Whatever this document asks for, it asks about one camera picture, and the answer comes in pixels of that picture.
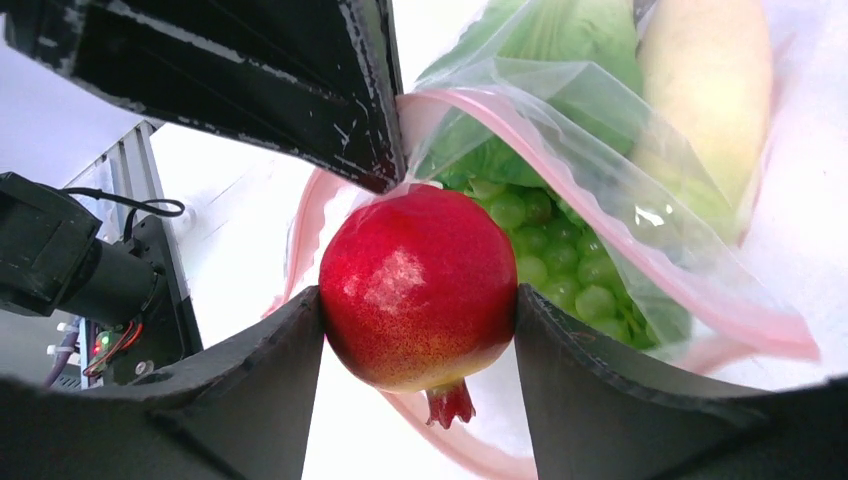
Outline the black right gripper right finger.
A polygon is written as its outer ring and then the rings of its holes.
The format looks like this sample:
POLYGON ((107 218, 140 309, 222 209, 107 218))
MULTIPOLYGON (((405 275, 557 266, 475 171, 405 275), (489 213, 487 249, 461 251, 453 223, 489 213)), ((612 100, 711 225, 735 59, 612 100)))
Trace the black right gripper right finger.
POLYGON ((843 479, 847 381, 765 392, 693 374, 518 290, 515 345, 542 479, 843 479))

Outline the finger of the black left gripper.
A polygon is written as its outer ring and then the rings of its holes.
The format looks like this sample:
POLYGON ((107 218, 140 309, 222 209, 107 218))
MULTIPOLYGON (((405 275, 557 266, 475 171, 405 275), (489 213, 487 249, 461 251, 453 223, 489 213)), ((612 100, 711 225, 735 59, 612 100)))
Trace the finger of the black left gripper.
POLYGON ((306 160, 370 192, 406 175, 388 1, 7 1, 5 43, 127 111, 306 160))

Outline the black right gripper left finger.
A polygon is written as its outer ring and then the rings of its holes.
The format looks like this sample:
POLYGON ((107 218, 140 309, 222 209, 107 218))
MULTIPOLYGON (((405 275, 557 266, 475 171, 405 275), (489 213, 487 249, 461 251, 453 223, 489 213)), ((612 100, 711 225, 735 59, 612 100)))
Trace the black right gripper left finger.
POLYGON ((126 386, 1 381, 5 479, 297 479, 323 350, 310 287, 254 326, 126 386))

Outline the green fake grapes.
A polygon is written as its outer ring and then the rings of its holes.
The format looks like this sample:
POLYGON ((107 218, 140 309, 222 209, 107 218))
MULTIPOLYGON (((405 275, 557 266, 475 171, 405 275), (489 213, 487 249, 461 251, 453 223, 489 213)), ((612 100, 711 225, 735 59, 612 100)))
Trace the green fake grapes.
POLYGON ((543 188, 443 174, 438 181, 471 197, 506 231, 521 283, 591 327, 639 350, 658 345, 593 230, 554 205, 543 188))

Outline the red fake pomegranate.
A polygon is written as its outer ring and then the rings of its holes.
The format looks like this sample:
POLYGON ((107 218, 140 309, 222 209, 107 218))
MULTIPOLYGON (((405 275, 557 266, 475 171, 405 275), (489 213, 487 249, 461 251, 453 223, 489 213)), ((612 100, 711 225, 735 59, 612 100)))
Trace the red fake pomegranate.
POLYGON ((319 272, 326 336, 364 383, 424 392, 429 424, 475 415, 466 378, 515 332, 518 279, 511 243, 464 194, 415 184, 354 211, 319 272))

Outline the clear zip top bag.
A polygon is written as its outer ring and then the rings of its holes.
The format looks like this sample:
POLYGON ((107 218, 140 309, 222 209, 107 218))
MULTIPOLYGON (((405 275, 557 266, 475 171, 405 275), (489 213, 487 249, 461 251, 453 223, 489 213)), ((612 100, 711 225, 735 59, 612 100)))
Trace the clear zip top bag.
MULTIPOLYGON (((415 11, 399 3, 399 29, 440 57, 477 20, 490 1, 427 1, 415 11)), ((638 34, 637 55, 654 6, 630 1, 638 34)), ((800 148, 812 129, 800 110, 813 50, 837 1, 759 1, 772 51, 770 125, 760 156, 750 220, 735 242, 670 193, 631 159, 655 116, 642 93, 635 104, 619 101, 615 120, 632 140, 626 154, 577 127, 539 98, 511 85, 421 87, 401 99, 404 151, 412 183, 415 169, 443 118, 457 109, 509 145, 544 180, 554 205, 594 231, 658 345, 639 350, 703 377, 765 392, 784 392, 845 378, 833 361, 847 351, 843 333, 816 319, 820 303, 847 287, 845 194, 819 194, 813 174, 821 162, 800 148)), ((370 393, 363 414, 342 420, 337 442, 328 428, 310 438, 308 477, 318 479, 434 478, 431 462, 403 452, 403 442, 383 431, 384 418, 403 418, 417 436, 460 470, 478 479, 542 479, 519 377, 515 337, 500 358, 470 375, 476 409, 451 428, 428 425, 423 392, 370 393)))

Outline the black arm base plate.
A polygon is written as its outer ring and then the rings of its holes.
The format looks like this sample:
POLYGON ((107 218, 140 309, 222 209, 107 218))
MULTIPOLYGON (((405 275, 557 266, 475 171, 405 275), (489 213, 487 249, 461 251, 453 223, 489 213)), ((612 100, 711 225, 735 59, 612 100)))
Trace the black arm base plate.
POLYGON ((203 349, 199 328, 179 261, 173 229, 165 219, 148 215, 135 223, 132 239, 121 248, 146 261, 159 274, 156 297, 135 325, 115 327, 118 348, 105 352, 96 344, 105 331, 88 319, 79 323, 81 388, 127 385, 203 349))

